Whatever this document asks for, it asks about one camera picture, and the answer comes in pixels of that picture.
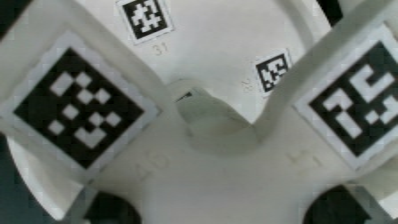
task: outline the printed number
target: printed number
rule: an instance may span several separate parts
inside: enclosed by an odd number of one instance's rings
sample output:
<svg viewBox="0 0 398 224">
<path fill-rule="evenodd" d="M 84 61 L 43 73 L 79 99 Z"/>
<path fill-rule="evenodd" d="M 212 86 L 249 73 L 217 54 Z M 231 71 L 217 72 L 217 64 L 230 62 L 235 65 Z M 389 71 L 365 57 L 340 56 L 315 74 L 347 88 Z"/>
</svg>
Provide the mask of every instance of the printed number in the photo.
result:
<svg viewBox="0 0 398 224">
<path fill-rule="evenodd" d="M 240 82 L 240 85 L 244 87 L 244 92 L 249 93 L 253 91 L 253 89 L 254 89 L 253 82 L 251 82 L 249 78 Z"/>
<path fill-rule="evenodd" d="M 153 45 L 155 55 L 160 56 L 169 52 L 166 43 Z"/>
</svg>

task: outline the black background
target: black background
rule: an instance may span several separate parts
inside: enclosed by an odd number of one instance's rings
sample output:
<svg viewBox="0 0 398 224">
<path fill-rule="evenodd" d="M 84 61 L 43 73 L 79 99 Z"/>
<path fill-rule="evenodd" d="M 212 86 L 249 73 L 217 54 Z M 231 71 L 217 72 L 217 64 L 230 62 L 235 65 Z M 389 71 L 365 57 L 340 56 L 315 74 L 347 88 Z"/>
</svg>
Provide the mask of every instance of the black background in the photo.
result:
<svg viewBox="0 0 398 224">
<path fill-rule="evenodd" d="M 7 33 L 31 0 L 0 1 L 0 39 Z M 341 10 L 336 0 L 318 0 L 331 24 L 341 19 Z M 48 224 L 54 223 L 41 205 L 31 195 L 16 171 L 7 150 L 6 139 L 0 136 L 0 223 L 2 224 Z"/>
</svg>

